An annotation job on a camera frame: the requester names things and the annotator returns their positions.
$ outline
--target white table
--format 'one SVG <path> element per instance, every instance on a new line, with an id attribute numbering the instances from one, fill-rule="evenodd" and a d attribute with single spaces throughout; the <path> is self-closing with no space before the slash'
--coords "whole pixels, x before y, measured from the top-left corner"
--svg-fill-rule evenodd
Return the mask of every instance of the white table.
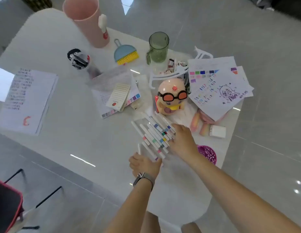
<path id="1" fill-rule="evenodd" d="M 116 46 L 113 40 L 118 38 L 123 44 L 137 48 L 140 58 L 131 64 L 133 70 L 145 64 L 145 53 L 149 48 L 147 41 L 113 29 L 108 28 L 108 31 L 110 43 L 103 49 L 94 49 L 63 12 L 47 9 L 33 14 L 0 57 L 0 67 L 13 73 L 19 67 L 56 73 L 59 82 L 39 136 L 4 130 L 0 133 L 125 200 L 132 190 L 130 183 L 134 181 L 128 159 L 137 151 L 137 143 L 141 142 L 141 137 L 130 123 L 133 110 L 126 108 L 123 113 L 101 119 L 91 91 L 85 85 L 86 79 L 71 73 L 66 57 L 70 49 L 86 50 L 102 71 L 107 70 L 115 65 L 113 55 Z M 191 58 L 171 50 L 169 55 L 184 60 Z M 225 139 L 194 134 L 197 144 L 209 145 L 215 150 L 218 167 L 223 164 L 238 115 L 239 111 L 233 109 L 222 121 L 222 125 L 227 127 Z M 179 226 L 198 219 L 206 212 L 211 194 L 198 176 L 177 157 L 169 156 L 165 162 L 151 194 L 148 210 Z"/>

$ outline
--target person's leg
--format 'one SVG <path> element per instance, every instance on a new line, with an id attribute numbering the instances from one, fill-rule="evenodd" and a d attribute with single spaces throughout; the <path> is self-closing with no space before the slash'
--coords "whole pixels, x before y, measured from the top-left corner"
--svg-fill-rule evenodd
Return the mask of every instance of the person's leg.
<path id="1" fill-rule="evenodd" d="M 201 233 L 196 223 L 190 222 L 181 227 L 182 233 Z"/>
<path id="2" fill-rule="evenodd" d="M 146 211 L 141 233 L 161 233 L 158 217 Z"/>

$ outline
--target magenta basket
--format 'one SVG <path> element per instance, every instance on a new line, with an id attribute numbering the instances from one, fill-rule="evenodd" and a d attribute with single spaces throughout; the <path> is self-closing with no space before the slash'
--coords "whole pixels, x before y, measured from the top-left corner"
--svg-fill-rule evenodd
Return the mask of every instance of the magenta basket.
<path id="1" fill-rule="evenodd" d="M 216 153 L 211 147 L 206 145 L 197 145 L 197 147 L 200 154 L 206 157 L 214 165 L 216 164 L 217 161 Z"/>

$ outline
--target chair leg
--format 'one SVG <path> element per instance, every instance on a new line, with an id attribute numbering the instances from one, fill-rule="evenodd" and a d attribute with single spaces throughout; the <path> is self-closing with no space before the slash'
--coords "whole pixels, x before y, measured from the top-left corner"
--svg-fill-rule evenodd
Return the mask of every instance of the chair leg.
<path id="1" fill-rule="evenodd" d="M 12 179 L 14 176 L 16 176 L 19 172 L 23 172 L 23 169 L 20 168 L 15 174 L 13 174 L 7 181 L 5 181 L 4 183 L 7 183 L 10 179 Z"/>
<path id="2" fill-rule="evenodd" d="M 38 230 L 40 226 L 35 226 L 35 227 L 22 227 L 23 230 Z"/>
<path id="3" fill-rule="evenodd" d="M 39 204 L 37 204 L 36 208 L 38 208 L 42 203 L 44 203 L 47 199 L 49 199 L 54 193 L 56 193 L 61 188 L 62 188 L 62 186 L 58 187 L 54 192 L 52 192 L 50 195 L 48 195 L 43 201 L 41 201 Z"/>

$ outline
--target silver watch strap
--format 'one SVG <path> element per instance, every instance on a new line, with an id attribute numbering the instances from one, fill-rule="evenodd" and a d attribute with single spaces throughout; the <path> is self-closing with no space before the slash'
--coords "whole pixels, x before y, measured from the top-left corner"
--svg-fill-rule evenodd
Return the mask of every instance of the silver watch strap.
<path id="1" fill-rule="evenodd" d="M 139 173 L 139 175 L 137 176 L 136 180 L 135 180 L 134 183 L 133 183 L 133 186 L 135 186 L 135 185 L 137 184 L 137 182 L 138 182 L 139 180 L 141 180 L 142 178 L 146 178 L 146 179 L 150 180 L 150 182 L 152 183 L 152 188 L 151 188 L 151 190 L 153 190 L 153 187 L 154 187 L 154 185 L 155 185 L 155 179 L 154 179 L 151 175 L 149 175 L 148 173 L 146 173 L 146 172 L 144 172 L 144 173 Z"/>

